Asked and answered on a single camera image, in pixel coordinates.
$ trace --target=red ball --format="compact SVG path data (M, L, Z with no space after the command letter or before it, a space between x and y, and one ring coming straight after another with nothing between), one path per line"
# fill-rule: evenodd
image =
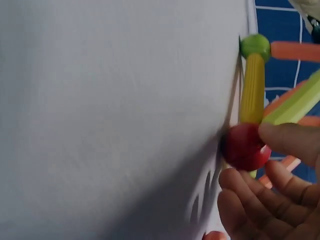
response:
M209 234L204 234L202 240L227 240L226 235L220 231L211 231Z
M241 123L222 137L221 151L225 161L238 170L254 171L265 165L271 149L261 140L259 125Z

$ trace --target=green ball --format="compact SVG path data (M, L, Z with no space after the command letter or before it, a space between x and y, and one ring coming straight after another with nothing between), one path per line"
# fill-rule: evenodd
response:
M260 54L266 63L271 57L270 42L261 34L250 35L240 42L240 53L244 58L254 53Z

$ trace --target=toy structure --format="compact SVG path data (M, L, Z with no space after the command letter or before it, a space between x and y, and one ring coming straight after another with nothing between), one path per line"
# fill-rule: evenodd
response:
M312 74L309 80L280 98L277 104L274 103L272 110L270 107L267 108L267 114L264 113L264 63L270 57L320 62L318 51L320 53L320 46L316 44L282 41L270 44L260 34L251 35L240 43L240 52L247 59L247 63L240 103L240 124L232 127L222 138L222 154L228 164L246 171L262 167L269 159L271 151L268 150L268 146L261 144L256 125L298 123L320 101L319 70ZM256 137L247 141L247 137L244 136Z

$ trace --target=white surface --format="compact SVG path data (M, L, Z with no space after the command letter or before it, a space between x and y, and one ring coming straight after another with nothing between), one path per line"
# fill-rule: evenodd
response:
M0 0L0 239L194 239L246 28L245 0Z
M258 20L257 20L257 11L256 11L256 2L255 0L246 0L246 14L247 14L247 22L248 28L247 32L243 32L241 35L241 39L245 38L247 35L256 34L258 33ZM236 125L239 122L239 103L241 99L242 93L242 86L245 74L245 66L246 60L244 58L241 59L242 64L238 66L238 73L236 74L236 88L235 88L235 95L233 97L232 109L231 109L231 116L230 116L230 125ZM216 190L216 197L218 196L219 192L221 191L221 187L218 185ZM217 206L217 199L214 200L214 204L210 213L208 225L206 232L209 233L210 231L219 231L227 233L225 228L223 227L220 217L219 217L219 210Z

